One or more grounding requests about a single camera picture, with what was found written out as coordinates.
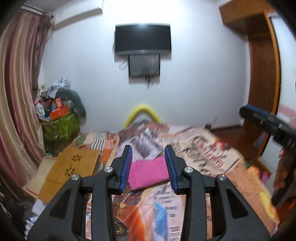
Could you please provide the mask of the right hand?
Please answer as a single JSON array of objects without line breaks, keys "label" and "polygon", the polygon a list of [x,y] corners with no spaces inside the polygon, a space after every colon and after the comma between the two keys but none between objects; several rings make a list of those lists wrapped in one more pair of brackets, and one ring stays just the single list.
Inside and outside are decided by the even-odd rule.
[{"label": "right hand", "polygon": [[273,183],[274,191],[277,191],[285,186],[285,178],[287,177],[287,161],[285,158],[285,149],[282,148],[279,152],[280,160],[277,165],[275,179]]}]

